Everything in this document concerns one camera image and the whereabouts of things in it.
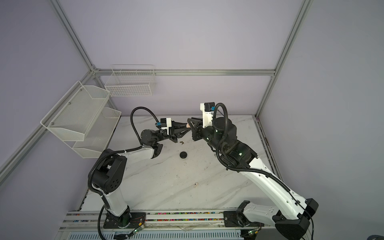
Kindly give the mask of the black earbud charging case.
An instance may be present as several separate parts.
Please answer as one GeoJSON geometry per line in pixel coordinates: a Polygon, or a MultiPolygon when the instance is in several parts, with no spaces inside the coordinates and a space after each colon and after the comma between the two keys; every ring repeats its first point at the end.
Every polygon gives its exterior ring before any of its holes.
{"type": "Polygon", "coordinates": [[[187,156],[188,156],[188,154],[187,154],[186,152],[181,152],[181,153],[180,153],[180,158],[181,158],[181,159],[186,159],[187,156]]]}

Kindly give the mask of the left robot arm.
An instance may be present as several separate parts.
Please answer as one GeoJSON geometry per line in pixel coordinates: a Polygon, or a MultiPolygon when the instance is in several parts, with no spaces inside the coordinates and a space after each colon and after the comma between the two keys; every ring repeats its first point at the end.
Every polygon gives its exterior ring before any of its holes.
{"type": "Polygon", "coordinates": [[[107,211],[106,220],[117,228],[126,228],[131,224],[132,215],[130,207],[123,198],[120,188],[126,170],[127,160],[148,160],[158,157],[162,151],[163,140],[171,140],[174,143],[191,130],[189,124],[173,121],[171,118],[158,119],[156,115],[146,107],[136,107],[130,115],[131,125],[139,140],[140,146],[127,150],[104,150],[92,167],[88,175],[88,188],[98,194],[103,203],[103,209],[107,211]],[[134,124],[134,113],[137,110],[147,111],[155,119],[156,130],[143,130],[141,134],[134,124]]]}

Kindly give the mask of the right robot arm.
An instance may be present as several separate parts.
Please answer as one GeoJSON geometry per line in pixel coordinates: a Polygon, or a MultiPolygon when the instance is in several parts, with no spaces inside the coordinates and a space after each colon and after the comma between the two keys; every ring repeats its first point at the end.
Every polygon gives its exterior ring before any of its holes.
{"type": "Polygon", "coordinates": [[[236,211],[236,224],[248,227],[260,223],[274,227],[287,240],[314,238],[313,216],[319,204],[289,188],[247,144],[238,140],[237,127],[229,119],[223,103],[201,103],[202,118],[188,119],[194,141],[204,140],[228,171],[242,174],[272,202],[262,206],[243,201],[236,211]]]}

